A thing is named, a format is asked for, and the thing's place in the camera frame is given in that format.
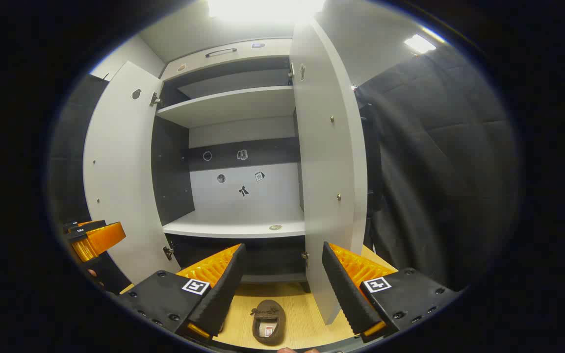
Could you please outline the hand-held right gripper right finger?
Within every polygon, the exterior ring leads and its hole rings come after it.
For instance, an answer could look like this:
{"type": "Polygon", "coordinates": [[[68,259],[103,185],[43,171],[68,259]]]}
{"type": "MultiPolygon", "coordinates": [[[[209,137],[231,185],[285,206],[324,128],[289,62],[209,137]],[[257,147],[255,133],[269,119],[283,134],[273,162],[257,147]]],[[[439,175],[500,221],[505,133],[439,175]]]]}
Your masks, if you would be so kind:
{"type": "Polygon", "coordinates": [[[364,342],[406,331],[459,296],[415,268],[395,270],[325,242],[323,268],[354,335],[364,342]]]}

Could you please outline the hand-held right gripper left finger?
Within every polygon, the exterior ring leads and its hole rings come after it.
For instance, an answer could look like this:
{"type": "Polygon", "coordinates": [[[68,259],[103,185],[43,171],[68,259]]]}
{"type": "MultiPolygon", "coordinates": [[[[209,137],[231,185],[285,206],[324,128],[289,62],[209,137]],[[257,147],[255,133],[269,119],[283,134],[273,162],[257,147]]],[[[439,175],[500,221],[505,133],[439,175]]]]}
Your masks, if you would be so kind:
{"type": "Polygon", "coordinates": [[[207,341],[218,335],[246,264],[246,246],[236,244],[177,273],[158,270],[116,299],[170,333],[207,341]]]}

